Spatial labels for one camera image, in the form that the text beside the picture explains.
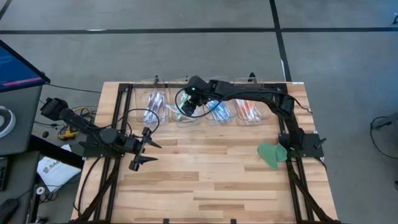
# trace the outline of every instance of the plastic container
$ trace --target plastic container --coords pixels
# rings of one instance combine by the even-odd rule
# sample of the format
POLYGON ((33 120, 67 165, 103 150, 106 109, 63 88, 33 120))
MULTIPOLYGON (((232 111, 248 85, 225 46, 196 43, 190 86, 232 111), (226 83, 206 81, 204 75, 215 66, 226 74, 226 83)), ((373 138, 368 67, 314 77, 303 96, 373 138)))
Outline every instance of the plastic container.
MULTIPOLYGON (((210 80, 220 80, 228 82, 228 77, 208 77, 204 78, 204 81, 208 82, 210 80)), ((207 114, 205 117, 210 122, 210 124, 227 124, 233 120, 237 115, 236 105, 233 101, 210 101, 203 107, 205 113, 208 113, 214 108, 214 110, 207 114)))
MULTIPOLYGON (((243 84, 249 85, 253 88, 258 87, 260 85, 257 83, 261 83, 261 80, 258 80, 256 77, 242 77, 236 78, 234 81, 234 85, 243 84)), ((260 125, 264 120, 271 117, 271 110, 269 107, 262 102, 258 101, 249 101, 249 100, 231 100, 234 102, 236 106, 236 110, 238 113, 238 118, 236 119, 236 123, 241 126, 247 125, 260 125)))
MULTIPOLYGON (((136 108, 145 108, 155 112, 160 119, 160 124, 164 124, 169 116, 166 105, 169 103, 170 94, 163 79, 157 78, 156 84, 153 78, 136 83, 140 87, 134 87, 134 95, 136 96, 136 108), (143 88, 142 85, 148 85, 148 88, 143 88)), ((139 122, 145 123, 147 127, 157 125, 157 119, 150 111, 137 111, 136 118, 139 122)))
MULTIPOLYGON (((176 80, 169 81, 170 84, 179 84, 181 86, 186 85, 189 81, 189 78, 178 78, 176 80)), ((176 123, 178 127, 187 127, 187 126, 193 126, 193 125, 198 125, 201 123, 202 118, 189 118, 188 116, 185 116, 179 112, 177 109, 175 100, 176 97, 175 95, 181 90, 182 87, 174 88, 172 85, 169 87, 169 93, 170 93, 170 104, 167 105, 167 108, 169 109, 171 113, 172 120, 176 123)), ((177 105, 179 108, 182 107, 183 103, 189 99, 189 96, 184 92, 181 91, 178 96, 177 96, 177 105)), ((197 107, 195 112, 192 114, 192 116, 200 116, 204 114, 203 107, 197 107)))

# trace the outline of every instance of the black table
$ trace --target black table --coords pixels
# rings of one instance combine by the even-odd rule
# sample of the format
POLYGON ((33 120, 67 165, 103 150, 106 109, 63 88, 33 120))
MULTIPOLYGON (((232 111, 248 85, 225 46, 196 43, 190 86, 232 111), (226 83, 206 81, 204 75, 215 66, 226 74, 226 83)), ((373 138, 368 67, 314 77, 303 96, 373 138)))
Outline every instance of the black table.
MULTIPOLYGON (((10 109, 16 116, 14 129, 0 139, 0 156, 8 156, 11 160, 8 183, 6 190, 0 192, 0 203, 29 191, 19 199, 19 207, 11 219, 13 224, 26 222, 30 201, 37 198, 32 194, 40 154, 77 168, 82 168, 84 164, 80 156, 31 135, 41 91, 42 87, 36 86, 0 93, 0 105, 10 109)), ((33 218, 37 206, 38 203, 35 203, 31 208, 34 211, 33 218)))

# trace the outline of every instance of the computer monitor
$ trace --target computer monitor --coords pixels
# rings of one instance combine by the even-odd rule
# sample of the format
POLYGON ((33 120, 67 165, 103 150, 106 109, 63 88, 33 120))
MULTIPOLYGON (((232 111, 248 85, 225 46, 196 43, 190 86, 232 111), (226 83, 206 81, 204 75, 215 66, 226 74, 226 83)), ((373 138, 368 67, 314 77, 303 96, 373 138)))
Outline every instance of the computer monitor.
POLYGON ((0 93, 46 82, 50 79, 0 40, 0 93))

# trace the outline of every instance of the green towel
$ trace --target green towel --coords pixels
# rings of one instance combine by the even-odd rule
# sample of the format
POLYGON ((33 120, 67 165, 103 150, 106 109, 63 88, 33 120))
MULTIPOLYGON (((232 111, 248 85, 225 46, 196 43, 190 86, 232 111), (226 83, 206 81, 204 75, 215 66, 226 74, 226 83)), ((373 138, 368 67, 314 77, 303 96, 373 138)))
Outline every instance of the green towel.
POLYGON ((273 169, 278 168, 278 162, 284 162, 287 159, 287 150, 281 144, 271 145, 266 142, 259 144, 258 154, 273 169))

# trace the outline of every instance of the wooden tabletop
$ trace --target wooden tabletop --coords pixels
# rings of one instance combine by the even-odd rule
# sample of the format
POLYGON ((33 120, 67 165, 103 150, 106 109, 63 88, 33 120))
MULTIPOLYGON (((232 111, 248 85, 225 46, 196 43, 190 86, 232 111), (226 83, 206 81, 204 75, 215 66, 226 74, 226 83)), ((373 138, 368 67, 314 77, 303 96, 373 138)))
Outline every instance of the wooden tabletop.
MULTIPOLYGON (((118 82, 104 83, 96 125, 111 124, 118 85, 118 82)), ((287 83, 287 86, 290 95, 309 107, 302 83, 287 83)), ((142 96, 150 91, 135 89, 131 108, 142 108, 147 103, 142 96)), ((171 95, 176 91, 169 90, 171 95)), ((294 223, 285 163, 278 163, 278 169, 273 170, 257 155, 260 142, 277 144, 277 116, 268 112, 270 117, 258 126, 240 126, 236 121, 239 118, 215 126, 203 118, 200 123, 187 127, 178 126, 170 112, 166 123, 152 136, 163 148, 146 147, 146 155, 158 161, 148 162, 134 172, 128 169, 134 156, 126 154, 122 159, 112 222, 161 223, 169 218, 171 223, 229 223, 231 219, 237 219, 238 223, 294 223)), ((313 133, 312 115, 297 105, 295 114, 298 125, 306 133, 313 133)), ((128 121, 133 132, 140 134, 143 123, 137 117, 140 114, 133 111, 128 121)), ((82 180, 94 160, 85 162, 82 180)), ((326 214, 337 219, 325 168, 311 158, 304 158, 303 163, 310 193, 326 214)), ((102 168, 103 159, 88 178, 82 208, 96 195, 102 168)), ((302 216, 306 218, 300 193, 299 198, 302 216)), ((105 215, 107 202, 108 195, 105 195, 101 217, 105 215)))

